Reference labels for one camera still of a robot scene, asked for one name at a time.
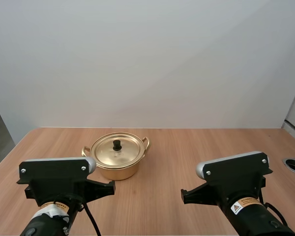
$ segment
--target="screw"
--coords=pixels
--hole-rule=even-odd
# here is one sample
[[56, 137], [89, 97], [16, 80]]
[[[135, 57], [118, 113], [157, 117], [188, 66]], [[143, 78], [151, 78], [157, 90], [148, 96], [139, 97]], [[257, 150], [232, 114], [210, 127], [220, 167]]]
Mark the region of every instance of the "screw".
[[67, 227], [64, 227], [64, 228], [63, 228], [63, 232], [64, 232], [64, 234], [65, 234], [66, 236], [69, 235], [69, 230], [68, 230]]

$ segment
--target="gold pot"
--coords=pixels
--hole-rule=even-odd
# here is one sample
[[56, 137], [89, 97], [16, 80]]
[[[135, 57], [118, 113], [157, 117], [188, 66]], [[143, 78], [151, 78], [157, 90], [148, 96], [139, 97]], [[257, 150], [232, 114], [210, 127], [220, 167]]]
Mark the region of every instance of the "gold pot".
[[147, 137], [140, 139], [134, 134], [119, 132], [99, 138], [91, 148], [82, 148], [82, 156], [87, 156], [86, 151], [88, 151], [104, 177], [122, 180], [138, 171], [139, 162], [149, 147], [150, 142]]

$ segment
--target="motor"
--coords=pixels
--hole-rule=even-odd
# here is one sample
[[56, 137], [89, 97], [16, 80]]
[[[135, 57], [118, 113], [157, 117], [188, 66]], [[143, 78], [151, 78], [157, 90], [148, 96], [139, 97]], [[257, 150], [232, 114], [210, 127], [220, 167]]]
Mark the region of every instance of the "motor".
[[185, 204], [219, 206], [240, 236], [295, 236], [281, 213], [263, 202], [261, 188], [266, 186], [263, 175], [272, 173], [265, 153], [254, 151], [201, 162], [196, 173], [206, 183], [191, 191], [182, 189]]
[[113, 195], [115, 182], [108, 184], [87, 179], [96, 168], [91, 157], [30, 159], [19, 166], [18, 184], [28, 184], [26, 198], [35, 199], [41, 208], [21, 236], [67, 236], [73, 221], [83, 209], [96, 233], [98, 226], [87, 203]]

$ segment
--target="yellow warning sticker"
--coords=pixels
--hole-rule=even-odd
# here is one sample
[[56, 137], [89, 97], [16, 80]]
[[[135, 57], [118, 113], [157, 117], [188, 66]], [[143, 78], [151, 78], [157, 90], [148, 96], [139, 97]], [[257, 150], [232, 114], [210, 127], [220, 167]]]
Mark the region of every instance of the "yellow warning sticker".
[[[47, 203], [44, 203], [43, 205], [40, 206], [40, 209], [43, 209], [44, 207], [50, 205], [50, 204], [53, 204], [53, 202], [47, 202]], [[68, 210], [69, 210], [69, 207], [63, 203], [56, 203], [56, 205], [65, 211], [65, 213], [68, 213]]]
[[252, 204], [259, 204], [262, 205], [257, 199], [255, 198], [242, 198], [235, 202], [231, 206], [231, 210], [237, 215], [244, 207], [252, 205]]

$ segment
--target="wood grain tabletop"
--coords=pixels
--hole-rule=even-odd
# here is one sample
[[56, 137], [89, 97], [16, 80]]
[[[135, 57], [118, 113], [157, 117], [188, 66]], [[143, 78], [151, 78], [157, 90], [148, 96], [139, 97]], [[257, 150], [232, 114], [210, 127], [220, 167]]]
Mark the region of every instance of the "wood grain tabletop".
[[[19, 235], [38, 209], [17, 185], [18, 165], [31, 158], [81, 156], [83, 146], [112, 132], [151, 140], [151, 148], [131, 178], [116, 182], [114, 196], [89, 203], [102, 235], [236, 235], [217, 206], [184, 205], [180, 190], [205, 181], [195, 173], [201, 161], [262, 151], [273, 173], [266, 177], [264, 200], [284, 215], [295, 231], [295, 173], [282, 163], [295, 158], [295, 139], [282, 129], [110, 129], [39, 128], [28, 133], [0, 163], [0, 236]], [[89, 179], [109, 182], [99, 171]], [[84, 211], [71, 235], [95, 235]]]

